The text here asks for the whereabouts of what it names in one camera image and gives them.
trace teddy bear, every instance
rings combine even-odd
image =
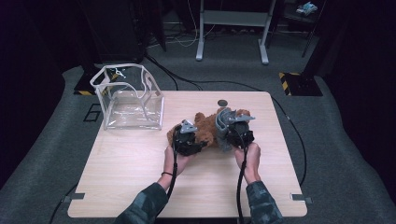
[[[209,116],[206,116],[202,112],[195,114],[193,123],[193,125],[197,128],[197,131],[195,132],[195,143],[206,142],[206,146],[203,148],[223,147],[219,145],[219,128],[216,124],[216,118],[220,112],[224,111],[231,111],[231,108],[222,106],[217,110],[216,113]],[[250,111],[246,109],[238,109],[235,111],[235,114],[237,117],[241,115],[250,116]],[[176,126],[166,134],[170,146],[172,146],[173,134]]]

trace yellow black warning tape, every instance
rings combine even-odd
[[[299,76],[299,73],[279,73],[280,81],[282,82],[282,88],[286,95],[291,95],[290,87],[286,81],[286,75]]]
[[[75,95],[95,95],[95,91],[75,91]]]

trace hand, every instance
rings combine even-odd
[[[190,155],[188,157],[182,156],[177,154],[177,175],[180,175],[184,169],[186,168],[187,164],[196,156]],[[163,162],[163,171],[169,174],[173,173],[174,167],[174,150],[172,147],[168,146],[165,150],[165,159]],[[171,185],[172,176],[168,174],[163,174],[160,179],[157,181],[165,190],[169,188]]]
[[[236,163],[239,168],[242,166],[244,161],[244,150],[239,147],[233,147]],[[261,149],[257,143],[252,142],[247,147],[247,165],[244,172],[245,180],[247,184],[254,181],[262,180],[259,175]]]

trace transparent container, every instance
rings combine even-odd
[[[106,65],[90,83],[104,113],[105,130],[162,128],[164,96],[143,65]]]

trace forearm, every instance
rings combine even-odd
[[[153,183],[137,194],[131,205],[116,218],[114,223],[154,223],[156,216],[167,203],[168,197],[163,186]]]
[[[282,214],[262,181],[255,181],[247,185],[247,198],[252,223],[282,222]]]

